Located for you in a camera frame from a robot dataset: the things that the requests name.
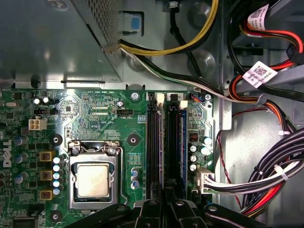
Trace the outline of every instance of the perforated metal panel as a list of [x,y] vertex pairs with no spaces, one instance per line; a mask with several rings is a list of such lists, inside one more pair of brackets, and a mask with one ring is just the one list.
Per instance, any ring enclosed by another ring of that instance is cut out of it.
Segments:
[[90,10],[98,24],[107,45],[104,51],[110,58],[115,61],[116,51],[119,48],[118,33],[118,0],[87,0]]

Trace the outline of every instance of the white wire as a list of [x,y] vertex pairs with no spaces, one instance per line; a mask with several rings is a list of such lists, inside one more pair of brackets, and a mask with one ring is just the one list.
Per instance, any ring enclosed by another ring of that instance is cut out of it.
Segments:
[[[290,170],[292,170],[297,164],[299,164],[300,161],[294,161],[292,163],[290,163],[285,169],[283,169],[283,172],[286,173]],[[213,187],[217,187],[217,188],[229,188],[229,187],[246,187],[249,184],[255,184],[255,183],[263,183],[265,181],[269,181],[272,180],[274,178],[280,177],[281,174],[276,173],[268,178],[262,179],[262,180],[258,180],[258,181],[254,181],[254,182],[249,182],[249,183],[243,183],[243,184],[226,184],[226,183],[220,183],[220,182],[216,182],[213,181],[212,179],[210,179],[209,177],[206,177],[206,181],[204,181],[206,184],[213,186]]]
[[[144,68],[146,68],[151,74],[157,76],[157,77],[160,77],[160,78],[166,78],[167,80],[170,80],[169,77],[166,77],[166,76],[160,76],[158,75],[156,72],[154,72],[152,69],[150,69],[146,64],[144,64],[137,56],[135,56],[134,54],[128,52],[127,50],[123,49],[122,47],[120,48],[125,54],[127,54],[128,56],[130,56],[131,58],[137,60]],[[236,102],[236,103],[243,103],[242,101],[237,101],[237,100],[233,100],[233,99],[230,99],[230,98],[227,98],[226,96],[224,95],[221,95],[221,94],[218,94],[216,92],[214,92],[213,90],[209,89],[208,87],[206,86],[203,86],[201,84],[198,84],[198,83],[195,83],[195,82],[191,82],[191,81],[187,81],[187,80],[180,80],[180,79],[174,79],[172,81],[179,81],[179,82],[182,82],[184,84],[188,84],[188,85],[192,85],[194,87],[197,87],[197,88],[200,88],[200,89],[203,89],[215,96],[218,96],[219,98],[222,98],[224,100],[227,100],[227,101],[231,101],[231,102]]]

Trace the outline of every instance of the capacitor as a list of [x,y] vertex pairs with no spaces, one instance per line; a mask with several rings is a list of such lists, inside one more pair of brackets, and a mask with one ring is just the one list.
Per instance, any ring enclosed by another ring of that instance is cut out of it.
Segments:
[[8,124],[6,122],[0,122],[0,129],[5,129],[8,127]]
[[117,101],[116,103],[117,107],[121,108],[124,106],[124,102],[123,101]]
[[189,150],[190,150],[192,153],[194,153],[194,152],[197,150],[196,145],[192,145],[192,144],[190,144],[190,146],[189,146]]
[[62,182],[63,182],[63,178],[60,177],[58,180],[53,181],[53,186],[55,188],[57,188],[57,187],[59,187],[62,184]]
[[192,172],[195,171],[196,168],[197,168],[196,164],[192,164],[192,165],[190,166],[190,170],[191,170]]
[[138,169],[137,168],[132,168],[131,169],[131,175],[132,175],[132,177],[137,177],[138,176]]
[[17,136],[14,138],[14,144],[16,146],[26,145],[29,141],[29,138],[26,136]]
[[15,184],[21,184],[22,182],[26,181],[29,178],[28,173],[21,172],[14,178]]
[[64,190],[64,187],[62,185],[59,185],[57,188],[53,189],[53,194],[55,196],[59,195],[60,192],[62,192]]
[[203,137],[202,142],[203,142],[205,145],[207,145],[207,146],[212,145],[212,139],[209,138],[209,137]]
[[58,172],[53,173],[53,179],[54,179],[54,180],[58,180],[59,177],[60,177],[60,175],[59,175]]
[[63,164],[62,163],[59,163],[59,164],[53,166],[53,170],[55,172],[58,172],[62,168],[63,168]]
[[39,105],[41,103],[41,99],[35,98],[34,99],[34,104]]
[[191,155],[191,157],[190,157],[190,161],[191,162],[196,162],[197,161],[197,156],[196,155]]
[[132,184],[131,184],[131,189],[136,189],[136,188],[138,188],[139,187],[139,181],[137,180],[135,180],[135,181],[133,181],[132,182]]
[[66,154],[63,153],[63,154],[59,155],[58,157],[55,157],[55,158],[53,159],[53,163],[54,163],[54,164],[59,164],[59,163],[61,163],[61,162],[64,162],[64,160],[65,160],[66,157],[67,157]]
[[43,103],[45,103],[46,105],[54,105],[55,104],[55,100],[51,97],[47,97],[45,96],[43,99],[42,99]]
[[22,152],[14,157],[14,163],[20,164],[22,162],[25,162],[28,158],[29,158],[28,154]]
[[209,155],[211,154],[209,148],[207,148],[207,147],[205,147],[205,146],[203,146],[203,147],[200,149],[200,152],[201,152],[201,154],[204,155],[204,156],[209,156]]
[[137,177],[131,177],[131,181],[138,181],[138,178]]

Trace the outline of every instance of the white label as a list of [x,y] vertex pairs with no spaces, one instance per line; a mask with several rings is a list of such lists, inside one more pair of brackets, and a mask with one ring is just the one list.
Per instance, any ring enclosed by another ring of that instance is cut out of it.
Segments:
[[263,6],[262,8],[258,9],[257,11],[250,14],[248,17],[248,24],[257,30],[265,30],[265,16],[268,10],[269,4]]
[[3,154],[3,167],[9,168],[11,167],[11,140],[9,140],[8,142],[4,142],[3,143],[4,146],[7,146],[7,148],[3,148],[4,154]]
[[271,78],[277,75],[277,72],[264,63],[258,61],[248,70],[243,78],[249,82],[254,88],[258,88],[263,83],[268,82]]

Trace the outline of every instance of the barcode label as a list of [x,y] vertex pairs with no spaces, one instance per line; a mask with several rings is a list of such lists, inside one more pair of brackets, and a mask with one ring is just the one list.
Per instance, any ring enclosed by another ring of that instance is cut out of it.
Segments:
[[265,30],[265,16],[268,10],[269,4],[263,6],[257,11],[250,14],[248,17],[248,24],[257,30]]
[[263,83],[268,82],[271,78],[277,75],[277,72],[258,61],[248,70],[243,78],[249,82],[254,88],[258,88]]

